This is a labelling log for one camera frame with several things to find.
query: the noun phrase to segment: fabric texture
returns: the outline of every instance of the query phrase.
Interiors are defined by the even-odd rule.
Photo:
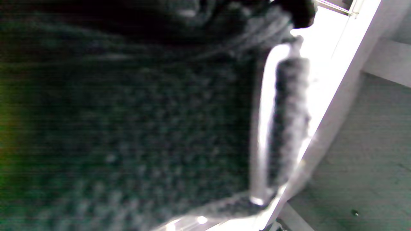
[[[14,122],[0,229],[146,231],[184,214],[264,209],[247,194],[253,84],[259,54],[293,42],[293,25],[277,5],[225,7],[242,15],[241,33],[190,45],[38,11],[3,20],[0,85]],[[273,189],[292,172],[308,122],[307,61],[280,66]]]

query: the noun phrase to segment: metal bar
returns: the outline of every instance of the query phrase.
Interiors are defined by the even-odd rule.
[[[253,112],[250,141],[250,201],[256,205],[266,205],[270,202],[271,192],[268,188],[269,180],[269,147],[273,129],[276,96],[276,74],[278,64],[289,57],[291,45],[281,44],[275,46],[269,54],[261,55],[270,60],[274,67],[268,67],[272,71],[266,71],[258,67],[262,78],[257,78],[254,90]]]
[[[319,2],[319,3],[321,3],[321,4],[324,4],[324,5],[326,5],[326,6],[329,6],[329,7],[331,7],[331,8],[334,8],[334,9],[337,9],[337,10],[339,10],[339,11],[342,11],[342,12],[348,14],[349,16],[358,14],[358,13],[356,13],[356,12],[352,12],[352,11],[346,10],[346,9],[344,9],[344,8],[342,8],[342,7],[339,7],[339,6],[335,5],[335,4],[332,4],[332,3],[327,2],[327,1],[324,1],[324,0],[316,0],[316,1]]]

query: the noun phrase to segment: gray wall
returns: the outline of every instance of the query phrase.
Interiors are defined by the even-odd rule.
[[[310,184],[290,204],[316,231],[321,216],[350,231],[409,230],[411,89],[367,75]]]
[[[411,9],[408,9],[399,28],[393,35],[393,40],[396,42],[411,44]]]

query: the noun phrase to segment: white panel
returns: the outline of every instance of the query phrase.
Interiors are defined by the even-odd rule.
[[[385,39],[380,40],[363,70],[411,87],[411,45]]]

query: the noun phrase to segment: dark knit fabric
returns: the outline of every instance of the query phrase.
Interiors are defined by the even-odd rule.
[[[258,54],[293,42],[292,24],[278,6],[235,7],[240,34],[190,46],[38,12],[3,20],[2,103],[18,122],[14,171],[0,173],[10,192],[0,229],[148,231],[184,214],[264,209],[247,194],[253,84]],[[307,124],[306,60],[280,66],[273,189],[292,172]]]

